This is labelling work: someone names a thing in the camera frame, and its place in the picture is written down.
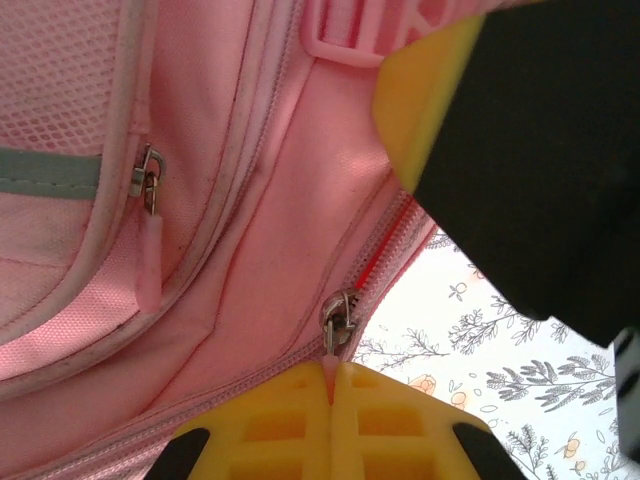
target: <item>yellow plastic part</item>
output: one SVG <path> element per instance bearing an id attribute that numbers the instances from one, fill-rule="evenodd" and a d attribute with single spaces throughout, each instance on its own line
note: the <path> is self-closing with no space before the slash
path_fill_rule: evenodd
<path id="1" fill-rule="evenodd" d="M 189 480 L 474 480 L 451 430 L 479 419 L 345 363 L 327 400 L 322 368 L 303 364 L 184 425 L 211 437 Z"/>
<path id="2" fill-rule="evenodd" d="M 385 59 L 373 119 L 402 186 L 413 193 L 426 166 L 484 16 L 429 35 Z"/>

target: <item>zipper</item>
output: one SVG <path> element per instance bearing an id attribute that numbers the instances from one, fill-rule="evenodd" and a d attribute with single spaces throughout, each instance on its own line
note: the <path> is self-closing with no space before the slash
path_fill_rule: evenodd
<path id="1" fill-rule="evenodd" d="M 354 269 L 345 279 L 345 288 L 329 296 L 320 311 L 320 323 L 324 334 L 316 337 L 304 347 L 283 358 L 276 365 L 265 368 L 248 378 L 225 387 L 225 392 L 206 392 L 198 397 L 171 407 L 162 418 L 142 421 L 140 426 L 124 438 L 113 441 L 106 447 L 83 454 L 64 466 L 38 475 L 39 480 L 52 478 L 127 478 L 128 473 L 140 473 L 150 468 L 155 458 L 170 439 L 173 432 L 189 419 L 250 390 L 289 368 L 305 361 L 320 360 L 327 351 L 334 351 L 344 358 L 345 347 L 358 331 L 358 323 L 368 320 L 372 312 L 364 306 L 375 304 L 383 291 L 380 285 L 389 285 L 390 274 L 395 269 L 395 258 L 411 232 L 425 218 L 422 209 L 404 193 L 399 192 L 382 220 L 365 242 L 358 255 Z"/>
<path id="2" fill-rule="evenodd" d="M 143 198 L 138 233 L 136 300 L 142 313 L 156 313 L 162 302 L 162 216 L 156 211 L 158 191 L 166 172 L 162 155 L 147 144 L 133 168 L 129 196 Z"/>

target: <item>flower pattern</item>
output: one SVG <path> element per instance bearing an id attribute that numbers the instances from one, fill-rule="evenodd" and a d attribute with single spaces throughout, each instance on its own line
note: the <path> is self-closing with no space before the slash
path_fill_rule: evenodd
<path id="1" fill-rule="evenodd" d="M 520 315 L 442 231 L 355 361 L 484 420 L 530 479 L 640 480 L 619 450 L 613 352 Z"/>

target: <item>pink backpack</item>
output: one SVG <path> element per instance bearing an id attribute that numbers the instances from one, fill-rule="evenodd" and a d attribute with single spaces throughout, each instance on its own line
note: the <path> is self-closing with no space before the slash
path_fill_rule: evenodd
<path id="1" fill-rule="evenodd" d="M 375 66 L 497 3 L 0 1 L 0 478 L 141 478 L 334 292 L 348 358 L 434 231 Z"/>

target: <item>side pocket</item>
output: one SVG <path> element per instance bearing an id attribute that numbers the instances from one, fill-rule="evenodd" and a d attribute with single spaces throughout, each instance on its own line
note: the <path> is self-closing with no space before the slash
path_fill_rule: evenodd
<path id="1" fill-rule="evenodd" d="M 148 129 L 154 13 L 155 0 L 2 6 L 0 345 L 68 305 L 115 240 Z"/>

